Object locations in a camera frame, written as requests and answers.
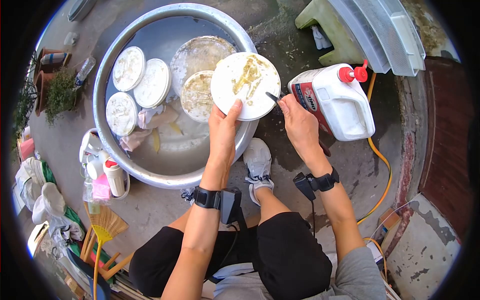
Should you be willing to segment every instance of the dirty plate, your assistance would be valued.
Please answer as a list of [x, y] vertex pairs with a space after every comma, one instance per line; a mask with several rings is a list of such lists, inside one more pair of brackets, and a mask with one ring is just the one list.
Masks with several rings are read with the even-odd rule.
[[129, 135], [137, 125], [137, 105], [127, 93], [112, 95], [107, 103], [107, 123], [112, 132], [118, 136]]
[[208, 123], [213, 100], [210, 81], [213, 71], [200, 71], [187, 79], [183, 86], [180, 101], [187, 115], [197, 122]]
[[117, 57], [113, 65], [113, 85], [121, 92], [130, 91], [145, 73], [145, 55], [138, 47], [128, 47]]
[[214, 103], [224, 113], [236, 99], [243, 102], [240, 121], [257, 120], [275, 106], [265, 93], [280, 95], [280, 76], [265, 57], [239, 52], [220, 61], [213, 73], [210, 90]]
[[217, 36], [198, 36], [183, 44], [170, 63], [172, 88], [181, 95], [187, 79], [199, 71], [215, 70], [216, 64], [237, 52], [231, 43]]
[[158, 106], [167, 96], [171, 81], [170, 69], [163, 60], [148, 60], [145, 74], [133, 89], [138, 105], [144, 108]]

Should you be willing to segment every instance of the wooden door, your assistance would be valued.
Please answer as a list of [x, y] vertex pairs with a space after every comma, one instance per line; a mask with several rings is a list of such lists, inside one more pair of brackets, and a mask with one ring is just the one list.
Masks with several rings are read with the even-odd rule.
[[460, 63], [428, 57], [425, 66], [429, 140], [419, 190], [462, 238], [473, 207], [467, 166], [474, 117], [470, 88]]

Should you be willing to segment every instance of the black cable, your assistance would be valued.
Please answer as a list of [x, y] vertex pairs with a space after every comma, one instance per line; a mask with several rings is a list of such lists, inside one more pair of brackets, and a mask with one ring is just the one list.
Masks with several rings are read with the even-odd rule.
[[235, 242], [237, 241], [237, 237], [239, 236], [239, 230], [237, 229], [237, 227], [236, 227], [235, 225], [230, 224], [230, 225], [228, 226], [228, 228], [229, 228], [229, 227], [233, 227], [233, 228], [235, 229], [235, 238], [233, 239], [233, 243], [232, 243], [232, 245], [230, 246], [230, 249], [228, 250], [227, 254], [226, 254], [225, 257], [223, 258], [223, 260], [222, 260], [222, 262], [220, 263], [220, 265], [218, 266], [219, 268], [223, 265], [223, 263], [224, 263], [225, 260], [227, 259], [227, 257], [228, 257], [228, 255], [230, 254], [230, 252], [232, 252], [233, 246], [235, 246]]
[[310, 202], [312, 203], [313, 237], [315, 237], [315, 209], [313, 207], [313, 201]]

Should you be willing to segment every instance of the yellow cable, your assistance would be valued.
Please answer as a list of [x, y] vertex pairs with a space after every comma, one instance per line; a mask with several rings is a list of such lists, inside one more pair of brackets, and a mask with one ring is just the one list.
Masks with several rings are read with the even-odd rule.
[[[368, 102], [370, 102], [370, 99], [372, 98], [373, 85], [375, 84], [375, 78], [376, 77], [377, 77], [377, 73], [373, 73], [372, 77], [370, 79], [370, 84], [368, 86], [368, 91], [367, 91]], [[388, 168], [388, 183], [387, 183], [387, 187], [385, 188], [385, 191], [384, 191], [383, 195], [380, 197], [380, 200], [377, 202], [377, 204], [364, 217], [362, 217], [357, 222], [357, 224], [360, 224], [361, 222], [363, 222], [370, 214], [372, 214], [374, 212], [375, 209], [378, 208], [378, 206], [380, 206], [380, 204], [382, 203], [382, 201], [384, 200], [385, 196], [388, 193], [388, 189], [390, 188], [390, 184], [392, 183], [392, 168], [390, 168], [390, 164], [388, 163], [388, 160], [382, 155], [382, 153], [380, 153], [380, 151], [378, 151], [377, 147], [375, 147], [375, 145], [373, 144], [372, 138], [370, 138], [370, 137], [368, 138], [368, 144], [370, 145], [370, 148], [372, 148], [372, 150], [375, 152], [375, 154], [377, 154], [377, 156], [387, 165], [387, 168]]]
[[388, 284], [388, 280], [387, 280], [387, 262], [386, 262], [386, 259], [385, 259], [384, 252], [382, 251], [382, 247], [380, 247], [380, 245], [377, 243], [377, 241], [374, 240], [374, 239], [372, 239], [372, 238], [363, 238], [363, 240], [372, 241], [372, 242], [375, 244], [375, 246], [377, 246], [378, 251], [380, 251], [380, 254], [381, 254], [382, 257], [384, 258], [385, 282]]

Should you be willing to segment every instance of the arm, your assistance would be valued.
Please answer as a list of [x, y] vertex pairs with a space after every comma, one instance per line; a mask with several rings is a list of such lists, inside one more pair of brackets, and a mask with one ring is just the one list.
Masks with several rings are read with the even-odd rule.
[[[318, 120], [290, 94], [278, 102], [285, 116], [285, 130], [293, 147], [315, 177], [332, 172], [332, 166], [318, 143]], [[353, 212], [352, 203], [341, 183], [320, 192], [336, 239], [338, 261], [351, 250], [365, 247]]]
[[[227, 187], [228, 173], [235, 156], [235, 121], [241, 112], [241, 101], [225, 116], [215, 105], [208, 120], [210, 156], [202, 175], [200, 187], [219, 191]], [[218, 233], [220, 211], [192, 205], [180, 255], [162, 299], [199, 299], [205, 273], [212, 257]]]

